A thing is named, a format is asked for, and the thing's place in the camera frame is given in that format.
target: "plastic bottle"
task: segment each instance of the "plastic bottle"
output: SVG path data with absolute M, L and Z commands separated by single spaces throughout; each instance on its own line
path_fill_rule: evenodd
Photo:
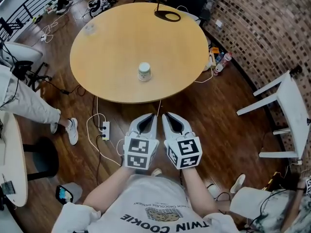
M 224 52 L 221 52 L 220 54 L 218 54 L 218 56 L 215 59 L 216 64 L 218 64 L 221 61 L 223 56 L 224 56 Z
M 231 61 L 232 59 L 232 53 L 228 52 L 224 55 L 223 59 L 220 63 L 217 64 L 215 69 L 213 70 L 214 76 L 217 76 L 224 68 L 225 66 Z

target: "trash can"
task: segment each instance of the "trash can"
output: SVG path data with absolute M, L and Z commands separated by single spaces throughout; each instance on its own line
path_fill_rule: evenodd
M 55 197 L 61 204 L 66 204 L 68 202 L 75 203 L 79 200 L 82 195 L 81 186 L 76 183 L 68 183 L 63 185 L 58 185 L 56 188 Z

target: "person's arm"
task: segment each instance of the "person's arm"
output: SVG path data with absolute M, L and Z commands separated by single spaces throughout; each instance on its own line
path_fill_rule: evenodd
M 298 216 L 299 206 L 301 203 L 301 199 L 303 197 L 303 190 L 301 189 L 305 189 L 305 187 L 306 187 L 305 181 L 300 181 L 298 183 L 297 188 L 299 188 L 299 190 L 296 191 L 293 202 L 286 213 L 286 216 L 284 218 L 283 225 L 281 228 L 281 233 L 284 233 L 292 225 L 292 223 L 295 221 L 296 217 Z
M 91 191 L 83 204 L 104 213 L 118 198 L 126 185 L 126 181 L 134 172 L 135 169 L 133 168 L 120 167 L 106 181 Z
M 201 217 L 218 212 L 216 202 L 197 170 L 194 167 L 188 167 L 183 169 L 183 174 L 193 210 Z

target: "white t-shirt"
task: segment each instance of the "white t-shirt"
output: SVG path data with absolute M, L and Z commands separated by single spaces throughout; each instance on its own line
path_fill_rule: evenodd
M 3 105 L 11 76 L 10 68 L 0 65 L 0 106 Z
M 228 215 L 201 218 L 187 202 L 184 190 L 161 177 L 132 175 L 127 187 L 101 215 L 86 205 L 67 203 L 52 233 L 238 233 Z

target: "shirt sleeve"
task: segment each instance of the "shirt sleeve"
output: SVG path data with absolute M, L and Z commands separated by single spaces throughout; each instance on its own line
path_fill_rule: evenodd
M 218 233 L 239 233 L 237 226 L 229 215 L 212 213 L 203 218 Z
M 101 212 L 87 205 L 67 203 L 56 220 L 52 233 L 86 230 L 88 225 L 101 218 Z

